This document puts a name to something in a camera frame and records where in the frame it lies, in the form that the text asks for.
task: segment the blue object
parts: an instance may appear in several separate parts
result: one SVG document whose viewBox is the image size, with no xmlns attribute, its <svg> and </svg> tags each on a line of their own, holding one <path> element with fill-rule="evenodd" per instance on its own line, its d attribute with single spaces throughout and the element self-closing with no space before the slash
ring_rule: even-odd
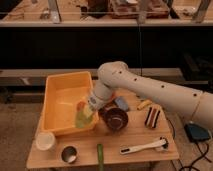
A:
<svg viewBox="0 0 213 171">
<path fill-rule="evenodd" d="M 122 96 L 117 97 L 114 102 L 120 109 L 124 110 L 125 112 L 129 111 L 129 106 Z"/>
</svg>

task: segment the small metal cup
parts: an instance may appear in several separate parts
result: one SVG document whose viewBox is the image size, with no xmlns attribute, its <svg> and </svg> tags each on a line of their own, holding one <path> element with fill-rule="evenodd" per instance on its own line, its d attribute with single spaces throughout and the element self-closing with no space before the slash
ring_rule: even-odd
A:
<svg viewBox="0 0 213 171">
<path fill-rule="evenodd" d="M 77 158 L 77 150 L 73 146 L 67 146 L 61 153 L 61 158 L 66 163 L 73 163 Z"/>
</svg>

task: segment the paper cup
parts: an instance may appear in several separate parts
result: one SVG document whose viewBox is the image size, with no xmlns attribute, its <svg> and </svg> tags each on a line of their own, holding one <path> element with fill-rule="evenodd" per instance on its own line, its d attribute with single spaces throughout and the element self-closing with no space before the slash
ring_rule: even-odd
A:
<svg viewBox="0 0 213 171">
<path fill-rule="evenodd" d="M 52 132 L 41 132 L 36 137 L 36 147 L 41 151 L 54 149 L 56 138 Z"/>
</svg>

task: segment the floor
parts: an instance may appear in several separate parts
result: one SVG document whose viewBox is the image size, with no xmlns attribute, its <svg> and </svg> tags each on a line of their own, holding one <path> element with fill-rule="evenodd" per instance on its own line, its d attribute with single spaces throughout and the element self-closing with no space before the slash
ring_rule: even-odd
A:
<svg viewBox="0 0 213 171">
<path fill-rule="evenodd" d="M 34 137 L 42 103 L 0 103 L 0 171 L 27 171 L 26 160 Z M 189 143 L 178 115 L 165 112 L 175 127 L 175 142 L 177 144 L 180 160 L 183 165 L 189 165 L 200 153 L 194 144 Z M 208 157 L 213 160 L 213 142 L 208 142 L 210 152 Z M 178 161 L 159 162 L 152 169 L 154 171 L 173 171 L 180 169 Z M 213 171 L 213 165 L 205 159 L 195 164 L 201 171 Z M 72 169 L 76 171 L 97 170 L 94 168 Z M 127 167 L 105 167 L 113 171 L 142 171 L 147 170 L 142 165 L 129 165 Z"/>
</svg>

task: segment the yellow object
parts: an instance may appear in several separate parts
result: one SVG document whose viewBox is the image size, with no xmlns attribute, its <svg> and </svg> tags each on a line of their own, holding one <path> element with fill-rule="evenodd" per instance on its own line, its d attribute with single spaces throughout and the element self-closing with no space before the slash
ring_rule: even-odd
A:
<svg viewBox="0 0 213 171">
<path fill-rule="evenodd" d="M 84 107 L 84 115 L 89 118 L 90 116 L 92 116 L 94 112 L 91 110 L 91 108 L 89 107 L 89 105 L 85 105 Z"/>
<path fill-rule="evenodd" d="M 142 110 L 143 108 L 145 108 L 146 106 L 152 104 L 151 100 L 144 100 L 143 102 L 141 102 L 138 107 L 137 110 Z"/>
<path fill-rule="evenodd" d="M 89 72 L 58 74 L 47 77 L 42 131 L 55 135 L 64 135 L 93 129 L 98 122 L 98 112 L 94 112 L 92 121 L 83 128 L 75 125 L 77 104 L 87 105 L 87 97 L 93 88 Z"/>
</svg>

